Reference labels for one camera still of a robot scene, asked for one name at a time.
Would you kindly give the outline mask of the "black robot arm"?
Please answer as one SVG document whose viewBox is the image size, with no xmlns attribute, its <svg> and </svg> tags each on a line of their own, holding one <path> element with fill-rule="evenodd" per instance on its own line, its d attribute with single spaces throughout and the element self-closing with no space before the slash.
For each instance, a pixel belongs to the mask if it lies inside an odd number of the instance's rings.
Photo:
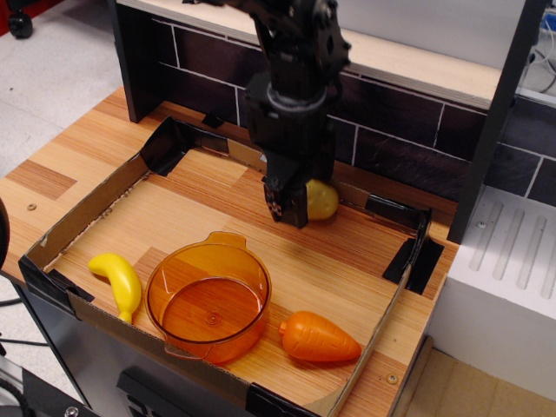
<svg viewBox="0 0 556 417">
<path fill-rule="evenodd" d="M 264 195 L 273 219 L 309 222 L 307 184 L 334 171 L 336 132 L 330 107 L 342 94 L 340 73 L 351 48 L 336 1 L 229 1 L 249 15 L 269 70 L 248 83 L 250 141 L 267 159 Z"/>
</svg>

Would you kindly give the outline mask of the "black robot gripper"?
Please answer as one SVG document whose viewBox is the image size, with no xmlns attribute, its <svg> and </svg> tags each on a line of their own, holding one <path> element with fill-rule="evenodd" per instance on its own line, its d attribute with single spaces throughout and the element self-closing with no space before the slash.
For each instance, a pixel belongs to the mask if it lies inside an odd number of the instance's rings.
<svg viewBox="0 0 556 417">
<path fill-rule="evenodd" d="M 275 222 L 308 225 L 311 179 L 329 182 L 334 172 L 336 129 L 322 105 L 303 108 L 278 101 L 268 72 L 256 74 L 245 92 L 251 142 L 267 158 L 264 196 Z"/>
</svg>

